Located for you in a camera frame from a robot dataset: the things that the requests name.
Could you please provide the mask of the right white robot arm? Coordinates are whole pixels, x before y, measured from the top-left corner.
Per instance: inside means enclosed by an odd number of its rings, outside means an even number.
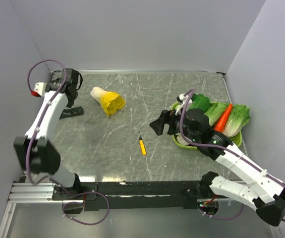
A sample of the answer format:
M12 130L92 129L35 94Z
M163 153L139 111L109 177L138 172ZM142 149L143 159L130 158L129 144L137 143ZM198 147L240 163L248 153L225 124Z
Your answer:
M214 194L231 198L252 208L267 224L277 227L285 221L285 182L275 178L249 159L228 137L212 129L209 118L201 109L177 114L163 110L158 119L149 124L160 136L165 124L167 133L179 133L189 144L213 161L235 173L243 183L230 181L217 173L208 172L201 179L200 192L205 197Z

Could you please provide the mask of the black remote control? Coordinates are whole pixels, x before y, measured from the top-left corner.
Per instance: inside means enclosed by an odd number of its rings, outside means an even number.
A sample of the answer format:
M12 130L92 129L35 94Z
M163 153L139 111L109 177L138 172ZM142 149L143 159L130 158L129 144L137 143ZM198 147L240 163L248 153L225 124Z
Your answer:
M75 107L70 109L64 109L60 115L60 119L70 118L70 117L76 117L81 116L84 114L83 107Z

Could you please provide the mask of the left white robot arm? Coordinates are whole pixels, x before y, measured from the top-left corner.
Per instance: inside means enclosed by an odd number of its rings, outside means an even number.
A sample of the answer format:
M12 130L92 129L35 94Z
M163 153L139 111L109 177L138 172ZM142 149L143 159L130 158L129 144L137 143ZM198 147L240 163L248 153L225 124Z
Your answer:
M37 83L36 93L44 97L44 101L32 126L13 143L20 166L29 179L32 174L42 174L64 187L63 192L70 199L81 195L79 176L61 163L61 156L51 140L62 112L73 106L82 82L82 75L68 68L53 72L49 83Z

